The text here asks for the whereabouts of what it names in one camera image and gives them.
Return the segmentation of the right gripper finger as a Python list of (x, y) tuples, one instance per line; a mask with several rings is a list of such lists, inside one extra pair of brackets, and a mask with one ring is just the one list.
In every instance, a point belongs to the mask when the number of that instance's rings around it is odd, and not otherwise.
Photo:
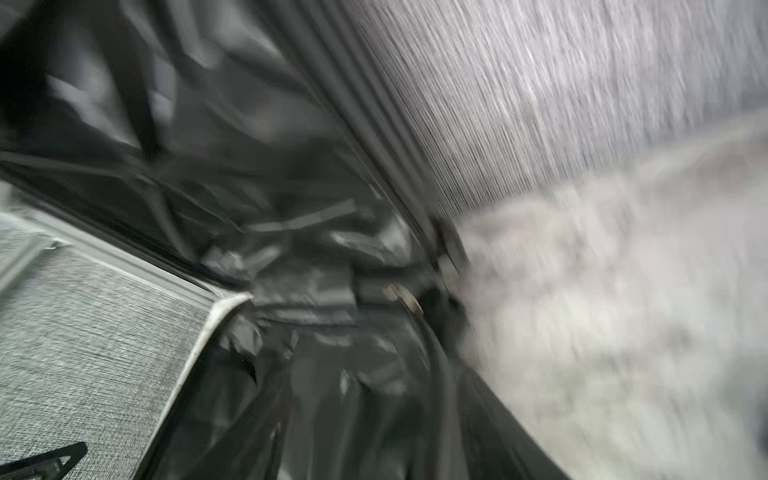
[(87, 444), (77, 442), (42, 454), (15, 460), (1, 466), (1, 480), (61, 480), (87, 453)]

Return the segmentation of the black hard-shell suitcase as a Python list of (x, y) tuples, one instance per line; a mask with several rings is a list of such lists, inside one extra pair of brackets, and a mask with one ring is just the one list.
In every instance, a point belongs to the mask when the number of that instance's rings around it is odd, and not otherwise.
[(464, 247), (339, 2), (3, 2), (1, 176), (235, 293), (137, 478), (564, 477), (459, 356)]

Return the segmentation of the silver zipper slider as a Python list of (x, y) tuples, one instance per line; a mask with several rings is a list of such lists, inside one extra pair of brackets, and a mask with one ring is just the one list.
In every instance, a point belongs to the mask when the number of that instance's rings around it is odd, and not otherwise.
[(424, 314), (418, 298), (405, 286), (399, 283), (390, 283), (383, 289), (383, 293), (388, 300), (401, 303), (412, 314), (419, 317)]

